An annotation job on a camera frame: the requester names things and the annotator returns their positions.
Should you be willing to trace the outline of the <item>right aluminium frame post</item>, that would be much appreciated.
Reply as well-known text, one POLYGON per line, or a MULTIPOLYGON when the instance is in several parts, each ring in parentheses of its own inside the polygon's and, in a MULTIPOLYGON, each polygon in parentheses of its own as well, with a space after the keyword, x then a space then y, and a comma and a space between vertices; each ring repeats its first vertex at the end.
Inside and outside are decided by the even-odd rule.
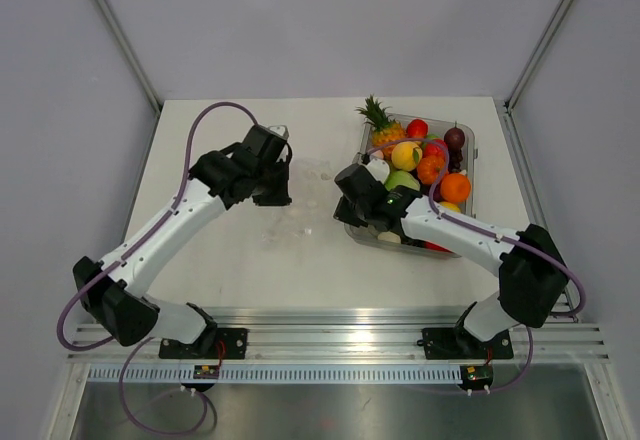
POLYGON ((523 97, 576 1, 558 0, 513 88, 504 101, 505 109, 509 114, 515 110, 523 97))

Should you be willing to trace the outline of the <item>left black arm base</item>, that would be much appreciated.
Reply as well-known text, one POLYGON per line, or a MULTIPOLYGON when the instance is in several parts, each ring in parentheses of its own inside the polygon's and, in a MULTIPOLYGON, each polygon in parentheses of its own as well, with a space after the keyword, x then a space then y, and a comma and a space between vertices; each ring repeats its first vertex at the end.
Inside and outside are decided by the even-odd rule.
POLYGON ((243 360, 246 357, 249 330, 215 327, 206 329, 192 344, 163 339, 159 357, 169 360, 243 360))

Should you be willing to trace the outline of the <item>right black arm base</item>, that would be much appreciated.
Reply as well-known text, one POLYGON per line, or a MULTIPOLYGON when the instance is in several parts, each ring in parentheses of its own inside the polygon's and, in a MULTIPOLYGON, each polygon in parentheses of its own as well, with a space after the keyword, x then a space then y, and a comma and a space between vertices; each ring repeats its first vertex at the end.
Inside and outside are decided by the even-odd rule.
POLYGON ((508 331, 482 342, 454 327, 428 327, 421 330, 416 345, 427 360, 511 360, 514 351, 508 331))

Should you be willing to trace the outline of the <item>aluminium frame post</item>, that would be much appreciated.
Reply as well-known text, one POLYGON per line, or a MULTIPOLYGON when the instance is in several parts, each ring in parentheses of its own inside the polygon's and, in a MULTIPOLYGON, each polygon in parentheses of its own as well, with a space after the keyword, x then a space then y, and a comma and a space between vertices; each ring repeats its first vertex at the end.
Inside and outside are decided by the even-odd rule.
POLYGON ((509 114, 515 110, 523 97, 576 1, 558 0, 513 88, 504 101, 505 109, 509 114))
POLYGON ((91 0, 106 29, 112 37, 118 51, 128 66, 131 74, 134 76, 139 88, 141 89, 147 103, 156 117, 159 117, 163 107, 163 101, 158 96, 156 89, 153 87, 148 75, 146 74, 138 55, 132 47, 121 22, 119 21, 110 0, 91 0))

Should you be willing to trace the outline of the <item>dark purple passion fruit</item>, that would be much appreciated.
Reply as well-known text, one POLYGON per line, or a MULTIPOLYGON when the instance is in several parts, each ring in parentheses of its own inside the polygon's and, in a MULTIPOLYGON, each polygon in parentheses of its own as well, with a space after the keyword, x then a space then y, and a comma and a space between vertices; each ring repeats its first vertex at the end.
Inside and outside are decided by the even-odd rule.
POLYGON ((466 143, 466 135, 458 124, 454 123, 454 126, 446 131, 443 140, 450 151, 461 151, 466 143))

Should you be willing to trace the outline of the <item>white toy egg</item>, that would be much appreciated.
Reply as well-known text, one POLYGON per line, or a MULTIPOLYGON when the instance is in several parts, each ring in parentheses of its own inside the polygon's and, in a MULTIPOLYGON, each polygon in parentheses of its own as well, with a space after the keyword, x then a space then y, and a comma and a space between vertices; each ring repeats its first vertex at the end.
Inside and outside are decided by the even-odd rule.
POLYGON ((392 244, 401 244, 401 236, 391 231, 381 232, 378 234, 377 239, 381 242, 387 242, 392 244))

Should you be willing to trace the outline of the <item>red toy mango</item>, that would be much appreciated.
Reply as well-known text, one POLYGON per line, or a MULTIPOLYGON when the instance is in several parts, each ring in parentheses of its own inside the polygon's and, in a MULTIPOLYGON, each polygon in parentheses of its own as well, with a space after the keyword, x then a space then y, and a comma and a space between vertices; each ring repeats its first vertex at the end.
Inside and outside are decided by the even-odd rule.
POLYGON ((426 121, 415 118, 406 127, 406 137, 411 141, 424 141, 429 134, 429 125, 426 121))

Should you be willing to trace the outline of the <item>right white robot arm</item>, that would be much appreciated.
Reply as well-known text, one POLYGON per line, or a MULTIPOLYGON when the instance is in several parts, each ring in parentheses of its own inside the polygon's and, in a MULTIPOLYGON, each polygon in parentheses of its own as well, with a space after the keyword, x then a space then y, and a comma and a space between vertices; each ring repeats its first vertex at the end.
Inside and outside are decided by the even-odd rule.
POLYGON ((497 292, 472 303, 453 326, 423 329, 420 344, 426 358, 510 359, 509 330, 540 328, 552 316, 569 275, 544 228, 500 228, 446 209, 411 188, 387 190, 361 164, 342 170, 335 183, 341 191, 335 219, 431 242, 497 278, 497 292))

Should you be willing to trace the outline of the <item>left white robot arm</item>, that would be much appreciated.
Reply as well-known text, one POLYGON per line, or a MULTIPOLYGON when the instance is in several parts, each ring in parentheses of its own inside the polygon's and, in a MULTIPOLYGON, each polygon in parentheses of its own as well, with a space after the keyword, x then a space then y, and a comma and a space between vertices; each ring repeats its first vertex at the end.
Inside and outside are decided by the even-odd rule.
POLYGON ((216 345, 217 324, 192 302, 149 296, 166 264, 204 226, 247 199, 258 206, 290 204, 293 152, 284 125, 254 125, 245 138, 202 155, 187 169, 178 192, 128 241, 94 261, 83 257, 72 272, 82 307, 122 346, 148 337, 181 343, 195 358, 216 345))

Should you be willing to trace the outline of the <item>green toy cabbage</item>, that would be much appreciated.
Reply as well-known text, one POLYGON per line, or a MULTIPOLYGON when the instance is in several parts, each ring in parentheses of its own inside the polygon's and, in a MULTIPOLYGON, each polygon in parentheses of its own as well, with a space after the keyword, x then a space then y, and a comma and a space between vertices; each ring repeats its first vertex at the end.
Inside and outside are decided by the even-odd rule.
POLYGON ((384 182, 384 186, 388 191, 399 186, 407 187, 416 191, 421 190, 420 182, 411 173, 403 170, 391 172, 384 182))

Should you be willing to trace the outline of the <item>orange toy persimmon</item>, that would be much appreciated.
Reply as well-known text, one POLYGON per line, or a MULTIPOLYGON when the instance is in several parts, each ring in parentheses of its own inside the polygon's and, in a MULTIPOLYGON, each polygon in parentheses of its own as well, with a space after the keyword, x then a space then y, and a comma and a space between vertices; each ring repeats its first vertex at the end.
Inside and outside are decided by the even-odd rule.
POLYGON ((445 159, 437 155, 423 157, 416 167, 416 175, 423 185, 432 185, 442 171, 446 171, 445 159))

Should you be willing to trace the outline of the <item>aluminium mounting rail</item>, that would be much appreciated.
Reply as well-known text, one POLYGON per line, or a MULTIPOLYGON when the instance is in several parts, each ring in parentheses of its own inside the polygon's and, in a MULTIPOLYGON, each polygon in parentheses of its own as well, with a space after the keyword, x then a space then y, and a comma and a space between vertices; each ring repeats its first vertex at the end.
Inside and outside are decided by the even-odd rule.
POLYGON ((140 350, 117 343, 69 352, 93 381, 130 383, 454 385, 463 371, 504 367, 505 382, 526 365, 607 365, 595 324, 551 321, 526 332, 515 327, 469 358, 442 343, 442 326, 425 315, 226 316, 222 344, 200 359, 177 358, 166 340, 140 350))

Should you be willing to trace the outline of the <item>clear zip top bag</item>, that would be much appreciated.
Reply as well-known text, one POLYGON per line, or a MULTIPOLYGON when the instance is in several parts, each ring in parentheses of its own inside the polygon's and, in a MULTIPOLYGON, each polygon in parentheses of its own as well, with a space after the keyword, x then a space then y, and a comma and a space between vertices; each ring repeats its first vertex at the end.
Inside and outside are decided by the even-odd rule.
POLYGON ((333 169, 318 158, 294 159, 290 165, 288 192, 291 203, 268 207, 261 213, 261 239, 266 248, 296 247, 321 236, 329 221, 333 169))

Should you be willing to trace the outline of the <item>yellow toy lemon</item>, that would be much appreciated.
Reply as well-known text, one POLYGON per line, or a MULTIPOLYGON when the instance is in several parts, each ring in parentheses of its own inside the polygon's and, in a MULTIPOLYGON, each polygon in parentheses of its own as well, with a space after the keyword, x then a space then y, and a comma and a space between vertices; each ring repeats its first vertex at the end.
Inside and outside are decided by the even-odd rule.
POLYGON ((439 202, 439 205, 445 209, 451 210, 456 213, 462 212, 462 209, 457 204, 454 204, 448 201, 441 201, 439 202))

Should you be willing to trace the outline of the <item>clear plastic food bin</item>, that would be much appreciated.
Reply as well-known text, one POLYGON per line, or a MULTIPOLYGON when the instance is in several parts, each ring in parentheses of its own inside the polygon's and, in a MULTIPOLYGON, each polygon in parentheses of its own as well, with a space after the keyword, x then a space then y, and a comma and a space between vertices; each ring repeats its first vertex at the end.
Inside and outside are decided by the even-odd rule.
MULTIPOLYGON (((412 117, 409 115, 402 115, 402 114, 396 114, 396 113, 390 113, 389 116, 398 121, 402 127, 405 129, 406 131, 406 127, 407 125, 415 118, 419 118, 422 119, 424 121, 426 121, 429 125, 429 134, 435 134, 438 135, 441 140, 443 140, 443 137, 446 133, 446 131, 454 126, 454 123, 457 123, 458 126, 464 131, 465 135, 466 135, 466 143, 465 146, 462 148, 462 152, 464 155, 464 170, 461 171, 460 173, 463 175, 466 175, 467 178, 469 179, 469 181, 471 183, 474 182, 474 168, 475 168, 475 160, 477 158, 477 149, 475 148, 475 136, 474 133, 472 131, 472 129, 464 124, 461 124, 459 122, 452 122, 452 121, 442 121, 442 120, 435 120, 435 119, 429 119, 429 118, 421 118, 421 117, 412 117)), ((418 143, 420 145, 420 147, 424 148, 424 145, 426 143, 426 141, 414 141, 415 143, 418 143)), ((381 149, 377 152, 374 153, 374 156, 379 158, 379 159, 383 159, 387 162, 387 164, 389 165, 389 168, 387 170, 388 175, 393 172, 396 171, 397 169, 394 168, 394 166, 391 163, 391 154, 393 149, 395 148, 395 145, 390 142, 387 143, 385 145, 379 146, 381 149)), ((361 140, 361 146, 359 149, 359 153, 356 155, 355 159, 357 161, 360 161, 363 159, 363 156, 372 148, 374 148, 371 145, 371 128, 369 125, 364 126, 364 131, 362 134, 362 140, 361 140)), ((417 175, 416 175, 416 169, 409 172, 411 173, 417 180, 417 175)), ((430 185, 423 185, 421 182, 421 192, 423 195, 427 195, 429 193, 429 188, 430 185)), ((424 242, 423 240, 415 240, 415 239, 411 239, 409 237, 402 237, 402 243, 401 244, 392 244, 392 243, 387 243, 387 242, 381 242, 377 239, 377 236, 380 232, 378 232, 375 228, 369 226, 369 227, 354 227, 354 226, 347 226, 346 227, 346 232, 349 236, 351 236, 357 243, 359 244, 363 244, 366 246, 371 246, 371 247, 377 247, 377 248, 382 248, 382 249, 386 249, 386 250, 392 250, 392 251, 401 251, 401 252, 409 252, 409 253, 414 253, 414 254, 418 254, 418 255, 423 255, 423 256, 433 256, 436 258, 454 258, 456 256, 455 253, 444 253, 444 252, 438 252, 438 251, 433 251, 433 250, 429 250, 427 248, 425 248, 424 246, 424 242)))

